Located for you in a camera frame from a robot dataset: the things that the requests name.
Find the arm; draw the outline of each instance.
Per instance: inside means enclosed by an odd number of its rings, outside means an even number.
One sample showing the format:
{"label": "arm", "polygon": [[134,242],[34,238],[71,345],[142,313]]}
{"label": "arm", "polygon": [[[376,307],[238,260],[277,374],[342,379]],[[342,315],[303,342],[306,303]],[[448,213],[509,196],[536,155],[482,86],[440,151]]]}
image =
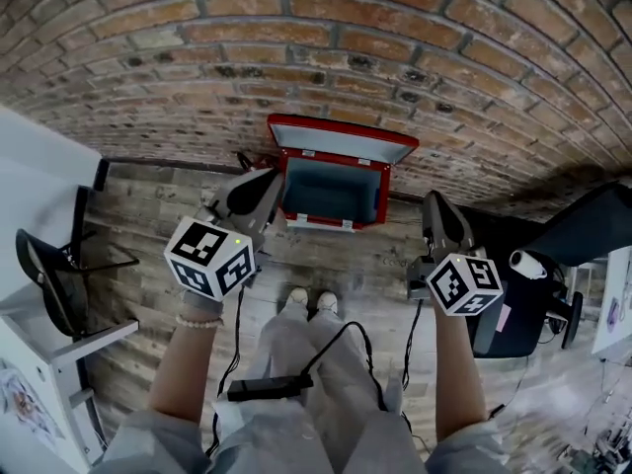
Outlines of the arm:
{"label": "arm", "polygon": [[[210,321],[218,317],[191,306],[182,316],[189,321]],[[150,409],[199,424],[214,339],[214,328],[178,326],[151,385]]]}
{"label": "arm", "polygon": [[436,319],[436,439],[487,420],[483,386],[465,318],[446,316],[433,297]]}

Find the open lid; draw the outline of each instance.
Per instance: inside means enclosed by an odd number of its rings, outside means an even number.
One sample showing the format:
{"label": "open lid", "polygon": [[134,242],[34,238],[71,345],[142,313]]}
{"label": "open lid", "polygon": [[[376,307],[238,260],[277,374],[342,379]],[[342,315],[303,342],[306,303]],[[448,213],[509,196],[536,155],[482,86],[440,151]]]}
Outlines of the open lid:
{"label": "open lid", "polygon": [[269,115],[268,127],[278,147],[307,149],[395,164],[419,146],[416,138],[360,124]]}

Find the black chair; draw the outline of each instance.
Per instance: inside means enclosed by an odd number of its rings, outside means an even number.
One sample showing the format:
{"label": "black chair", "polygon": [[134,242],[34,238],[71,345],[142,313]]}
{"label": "black chair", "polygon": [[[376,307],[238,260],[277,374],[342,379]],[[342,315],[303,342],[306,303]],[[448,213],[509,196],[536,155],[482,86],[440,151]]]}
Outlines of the black chair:
{"label": "black chair", "polygon": [[[535,350],[547,317],[554,333],[566,326],[562,348],[575,339],[583,296],[571,304],[559,299],[564,284],[557,279],[559,265],[575,267],[610,251],[632,245],[632,191],[617,183],[595,189],[544,224],[531,224],[515,233],[495,227],[482,238],[488,258],[496,263],[505,295],[479,316],[468,318],[474,356],[519,357]],[[510,254],[528,251],[544,266],[545,279],[527,279],[509,267]],[[497,330],[504,304],[511,309]]]}
{"label": "black chair", "polygon": [[[95,234],[96,232],[89,232],[81,240]],[[78,340],[88,335],[84,277],[98,271],[137,265],[138,259],[83,269],[71,256],[71,246],[78,247],[78,244],[73,241],[61,248],[55,248],[25,230],[21,229],[16,233],[18,261],[25,274],[41,288],[50,320],[59,332]]]}

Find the wooden floor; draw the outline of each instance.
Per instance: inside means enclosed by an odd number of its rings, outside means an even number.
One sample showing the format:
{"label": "wooden floor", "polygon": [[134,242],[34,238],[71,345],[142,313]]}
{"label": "wooden floor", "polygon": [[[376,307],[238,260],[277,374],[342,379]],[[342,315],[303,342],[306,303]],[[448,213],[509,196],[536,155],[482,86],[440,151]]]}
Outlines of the wooden floor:
{"label": "wooden floor", "polygon": [[[106,243],[125,247],[140,265],[90,277],[91,322],[95,328],[135,317],[138,333],[91,356],[89,368],[99,411],[109,436],[131,411],[146,404],[147,392],[175,327],[182,289],[162,252],[178,220],[194,215],[226,176],[183,169],[114,165],[106,190],[90,200],[86,224],[99,237],[86,243],[88,263],[123,258]],[[288,291],[305,286],[315,299],[335,291],[346,319],[360,321],[375,352],[377,374],[402,365],[415,307],[406,300],[406,265],[425,251],[421,215],[414,204],[391,201],[388,222],[357,234],[290,231],[279,216],[267,233],[271,261],[246,291],[242,312],[242,364],[248,365],[262,326],[272,318]],[[227,326],[218,332],[208,372],[202,419],[210,444],[213,395],[233,352],[235,298],[225,307]],[[488,408],[511,401],[497,418],[511,452],[514,472],[553,472],[555,456],[570,442],[591,449],[596,434],[622,419],[632,407],[632,372],[623,366],[632,345],[608,354],[601,363],[590,355],[595,323],[582,322],[573,348],[560,350],[561,337],[538,347],[530,358],[479,360]],[[545,328],[541,342],[550,339]],[[435,324],[425,308],[412,352],[411,384],[405,411],[415,434],[435,446]],[[519,391],[516,386],[522,379]],[[612,396],[604,398],[613,389]],[[426,453],[419,441],[419,452]]]}

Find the pearl bracelet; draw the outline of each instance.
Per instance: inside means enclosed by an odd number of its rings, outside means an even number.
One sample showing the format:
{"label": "pearl bracelet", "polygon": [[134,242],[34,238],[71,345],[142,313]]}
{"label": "pearl bracelet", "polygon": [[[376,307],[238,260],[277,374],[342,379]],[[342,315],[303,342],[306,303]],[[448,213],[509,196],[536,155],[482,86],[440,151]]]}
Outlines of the pearl bracelet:
{"label": "pearl bracelet", "polygon": [[182,325],[183,327],[187,327],[187,328],[217,328],[217,327],[223,327],[224,326],[224,320],[222,320],[221,318],[215,318],[214,320],[210,320],[210,321],[189,321],[186,320],[182,317],[182,314],[179,314],[178,316],[176,316],[176,323],[178,323],[178,325]]}

